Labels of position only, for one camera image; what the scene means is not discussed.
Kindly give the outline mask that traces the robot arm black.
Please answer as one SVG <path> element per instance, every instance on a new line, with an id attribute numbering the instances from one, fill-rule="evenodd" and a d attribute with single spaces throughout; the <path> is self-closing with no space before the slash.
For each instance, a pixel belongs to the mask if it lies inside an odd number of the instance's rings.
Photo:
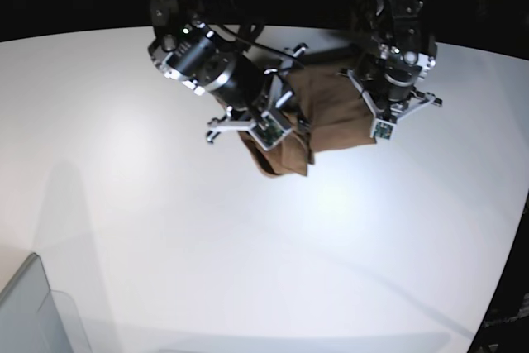
<path id="1" fill-rule="evenodd" d="M 424 24 L 425 0 L 355 0 L 354 67 L 343 69 L 373 119 L 371 138 L 390 140 L 398 123 L 426 107 L 442 107 L 434 93 L 417 85 L 436 66 L 437 45 Z"/>
<path id="2" fill-rule="evenodd" d="M 198 96 L 211 95 L 225 109 L 223 117 L 207 124 L 207 142 L 224 132 L 244 132 L 270 151 L 292 133 L 282 109 L 294 94 L 284 78 L 301 64 L 306 44 L 282 51 L 262 45 L 278 59 L 261 68 L 245 55 L 260 46 L 261 22 L 245 22 L 238 31 L 215 31 L 204 16 L 203 0 L 150 0 L 150 15 L 155 38 L 148 52 L 156 69 Z"/>

